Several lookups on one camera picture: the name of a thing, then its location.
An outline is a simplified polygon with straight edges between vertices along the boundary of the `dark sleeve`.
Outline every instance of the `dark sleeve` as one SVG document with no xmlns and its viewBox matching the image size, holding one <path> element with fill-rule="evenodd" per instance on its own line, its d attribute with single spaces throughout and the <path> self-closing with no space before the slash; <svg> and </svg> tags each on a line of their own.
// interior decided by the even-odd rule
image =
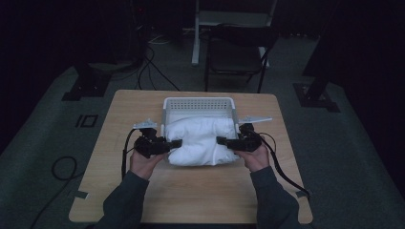
<svg viewBox="0 0 405 229">
<path fill-rule="evenodd" d="M 250 174 L 258 202 L 257 228 L 301 228 L 297 200 L 283 189 L 270 166 Z"/>
<path fill-rule="evenodd" d="M 137 228 L 149 181 L 128 172 L 119 186 L 104 200 L 104 216 L 95 229 Z"/>
</svg>

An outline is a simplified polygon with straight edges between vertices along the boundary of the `white fabric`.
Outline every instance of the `white fabric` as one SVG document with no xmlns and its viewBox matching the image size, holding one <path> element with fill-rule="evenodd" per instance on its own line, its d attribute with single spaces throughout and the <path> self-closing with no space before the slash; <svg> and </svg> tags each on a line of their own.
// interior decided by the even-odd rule
<svg viewBox="0 0 405 229">
<path fill-rule="evenodd" d="M 217 136 L 235 138 L 235 127 L 231 118 L 188 117 L 170 123 L 165 128 L 168 141 L 182 139 L 182 146 L 173 149 L 168 156 L 170 164 L 217 165 L 239 158 L 226 146 L 217 144 Z"/>
</svg>

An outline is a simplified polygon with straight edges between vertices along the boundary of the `hand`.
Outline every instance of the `hand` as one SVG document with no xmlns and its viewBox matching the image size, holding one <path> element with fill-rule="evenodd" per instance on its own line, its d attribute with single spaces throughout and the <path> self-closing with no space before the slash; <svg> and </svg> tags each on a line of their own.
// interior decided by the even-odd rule
<svg viewBox="0 0 405 229">
<path fill-rule="evenodd" d="M 142 156 L 140 153 L 134 150 L 131 155 L 129 170 L 132 173 L 136 174 L 138 177 L 149 179 L 156 165 L 164 158 L 165 155 L 166 154 L 146 158 L 145 156 Z"/>
<path fill-rule="evenodd" d="M 259 146 L 259 148 L 252 153 L 244 151 L 234 152 L 245 160 L 245 167 L 252 173 L 264 169 L 270 165 L 268 162 L 268 150 L 265 144 Z"/>
</svg>

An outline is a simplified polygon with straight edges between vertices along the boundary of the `white basket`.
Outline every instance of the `white basket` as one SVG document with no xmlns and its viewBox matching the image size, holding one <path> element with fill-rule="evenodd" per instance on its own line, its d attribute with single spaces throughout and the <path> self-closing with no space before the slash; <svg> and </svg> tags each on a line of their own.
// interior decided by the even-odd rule
<svg viewBox="0 0 405 229">
<path fill-rule="evenodd" d="M 166 136 L 164 129 L 166 125 L 182 118 L 195 116 L 232 118 L 235 133 L 239 132 L 235 103 L 230 97 L 167 97 L 164 99 L 161 116 L 161 135 Z"/>
</svg>

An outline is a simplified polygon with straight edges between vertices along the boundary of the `black electronic device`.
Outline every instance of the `black electronic device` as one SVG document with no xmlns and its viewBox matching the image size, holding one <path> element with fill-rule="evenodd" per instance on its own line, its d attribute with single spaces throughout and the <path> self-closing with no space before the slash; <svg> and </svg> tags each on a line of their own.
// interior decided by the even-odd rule
<svg viewBox="0 0 405 229">
<path fill-rule="evenodd" d="M 135 141 L 134 148 L 146 158 L 152 155 L 162 155 L 171 149 L 180 148 L 182 140 L 168 142 L 164 136 L 157 137 L 157 131 L 153 128 L 139 129 L 142 135 Z"/>
<path fill-rule="evenodd" d="M 241 131 L 238 134 L 239 139 L 227 139 L 223 136 L 217 136 L 217 143 L 226 146 L 235 151 L 253 152 L 262 145 L 262 138 L 254 132 L 251 123 L 245 123 L 239 127 Z"/>
</svg>

